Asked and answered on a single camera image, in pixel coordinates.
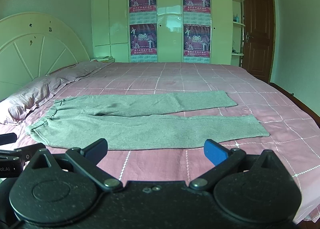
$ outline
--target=wooden headboard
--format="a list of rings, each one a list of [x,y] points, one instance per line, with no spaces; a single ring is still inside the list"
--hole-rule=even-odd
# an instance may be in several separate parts
[[[24,12],[0,20],[0,100],[34,78],[90,58],[65,23]]]

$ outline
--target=wooden door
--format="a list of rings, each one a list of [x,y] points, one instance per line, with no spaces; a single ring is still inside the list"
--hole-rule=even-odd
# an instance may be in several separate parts
[[[273,0],[244,0],[244,24],[242,67],[268,83],[274,46]]]

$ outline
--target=metal bolt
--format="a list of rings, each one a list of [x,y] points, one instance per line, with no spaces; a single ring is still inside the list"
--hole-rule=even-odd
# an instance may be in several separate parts
[[[152,190],[153,191],[159,191],[159,190],[161,190],[161,187],[160,186],[154,186],[154,187],[152,187]]]
[[[208,184],[208,181],[204,178],[196,178],[193,181],[191,181],[191,184],[194,187],[203,187]]]
[[[117,187],[120,185],[120,181],[115,178],[106,179],[103,183],[106,187]]]

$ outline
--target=pillow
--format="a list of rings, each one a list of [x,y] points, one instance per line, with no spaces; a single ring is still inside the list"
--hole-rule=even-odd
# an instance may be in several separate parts
[[[0,123],[10,125],[22,123],[30,111],[46,103],[65,85],[91,76],[108,65],[110,63],[81,62],[51,75],[35,78],[0,102]]]
[[[55,71],[50,76],[62,78],[67,81],[76,81],[78,78],[84,78],[88,74],[95,74],[103,67],[110,65],[110,63],[103,63],[97,61],[85,61],[76,65],[66,67],[60,71]]]
[[[55,71],[50,72],[50,73],[47,74],[47,75],[51,75],[51,74],[57,73],[58,71],[60,71],[60,70],[62,70],[62,69],[65,69],[65,68],[67,68],[67,67],[71,67],[71,66],[74,66],[74,65],[75,65],[75,64],[61,67],[61,68],[59,68],[59,69],[57,69],[57,70],[55,70]]]

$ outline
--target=checkered bedsheet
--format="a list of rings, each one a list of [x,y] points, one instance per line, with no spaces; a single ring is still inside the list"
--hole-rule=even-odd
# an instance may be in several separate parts
[[[264,149],[272,149],[302,191],[302,204],[295,222],[302,219],[316,221],[320,217],[320,129],[286,96],[239,67],[192,63],[112,63],[97,74],[62,88],[21,125],[0,125],[0,133],[15,132],[19,138],[15,144],[1,148],[18,148],[35,143],[25,134],[24,128],[44,116],[55,99],[81,95],[214,90],[224,90],[238,105],[175,115],[253,114],[270,137],[221,144],[227,148],[241,148],[248,154],[260,154]],[[50,148],[50,151],[61,153],[65,150]],[[213,164],[204,156],[203,148],[196,148],[110,151],[98,166],[124,183],[128,180],[185,180],[189,183],[211,169]]]

